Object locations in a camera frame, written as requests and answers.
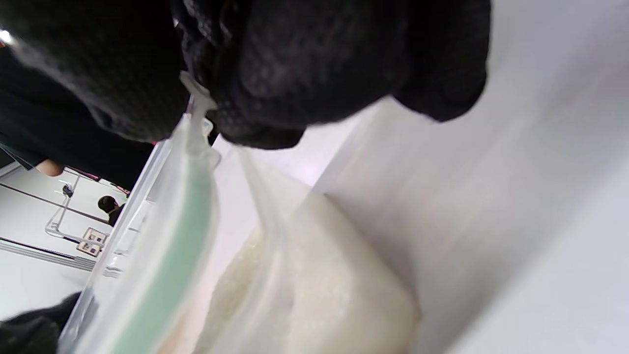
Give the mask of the person's right hand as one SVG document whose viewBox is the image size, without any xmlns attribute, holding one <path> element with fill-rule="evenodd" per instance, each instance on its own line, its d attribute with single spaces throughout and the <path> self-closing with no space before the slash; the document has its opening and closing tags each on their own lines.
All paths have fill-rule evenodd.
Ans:
<svg viewBox="0 0 629 354">
<path fill-rule="evenodd" d="M 13 51 L 106 130 L 170 137 L 187 69 L 233 144 L 294 147 L 386 96 L 437 122 L 487 81 L 489 0 L 3 0 Z"/>
</svg>

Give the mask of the person's left hand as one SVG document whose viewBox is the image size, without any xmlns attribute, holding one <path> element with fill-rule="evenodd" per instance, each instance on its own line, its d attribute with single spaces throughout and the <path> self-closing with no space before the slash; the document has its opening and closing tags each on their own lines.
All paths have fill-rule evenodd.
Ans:
<svg viewBox="0 0 629 354">
<path fill-rule="evenodd" d="M 2 320 L 2 354 L 56 354 L 58 339 L 76 307 L 81 292 L 73 293 L 52 307 L 34 309 Z"/>
</svg>

